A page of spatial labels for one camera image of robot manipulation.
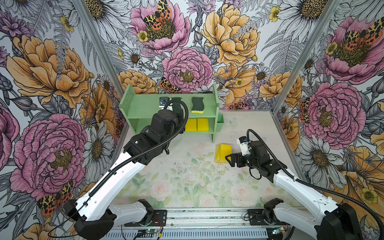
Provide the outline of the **small yellow sponge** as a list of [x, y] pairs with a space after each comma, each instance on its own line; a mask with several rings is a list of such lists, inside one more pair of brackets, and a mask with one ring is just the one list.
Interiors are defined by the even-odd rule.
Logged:
[[186, 126], [185, 126], [186, 132], [197, 132], [198, 131], [198, 124], [197, 119], [188, 119]]

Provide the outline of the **large yellow sponge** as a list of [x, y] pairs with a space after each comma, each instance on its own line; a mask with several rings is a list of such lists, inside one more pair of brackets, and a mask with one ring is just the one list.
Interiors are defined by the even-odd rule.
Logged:
[[232, 154], [232, 146], [227, 144], [217, 145], [215, 162], [225, 164], [227, 163], [226, 156]]

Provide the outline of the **dark green scrub sponge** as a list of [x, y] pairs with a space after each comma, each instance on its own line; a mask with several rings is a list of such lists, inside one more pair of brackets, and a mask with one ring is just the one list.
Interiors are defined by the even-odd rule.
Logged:
[[192, 110], [194, 114], [203, 114], [205, 110], [203, 97], [192, 97]]

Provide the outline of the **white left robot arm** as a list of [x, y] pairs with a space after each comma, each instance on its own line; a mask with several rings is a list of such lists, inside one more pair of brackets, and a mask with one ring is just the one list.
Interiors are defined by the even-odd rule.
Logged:
[[184, 130], [187, 123], [189, 112], [184, 113], [178, 118], [171, 110], [159, 110], [151, 125], [129, 140], [115, 164], [96, 185], [78, 200], [65, 204], [64, 210], [75, 221], [74, 228], [79, 236], [99, 240], [115, 226], [151, 223], [154, 209], [146, 200], [122, 206], [112, 205], [112, 201], [151, 160], [169, 152], [170, 141]]

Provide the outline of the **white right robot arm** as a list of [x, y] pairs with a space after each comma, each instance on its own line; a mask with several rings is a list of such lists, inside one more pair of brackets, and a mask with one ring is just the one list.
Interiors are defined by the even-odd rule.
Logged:
[[363, 239], [356, 211], [350, 205], [340, 205], [300, 183], [285, 164], [271, 158], [262, 142], [241, 137], [237, 144], [241, 151], [226, 156], [231, 167], [257, 170], [262, 178], [288, 192], [306, 208], [306, 211], [301, 211], [281, 199], [272, 199], [264, 205], [263, 219], [267, 224], [286, 223], [316, 240]]

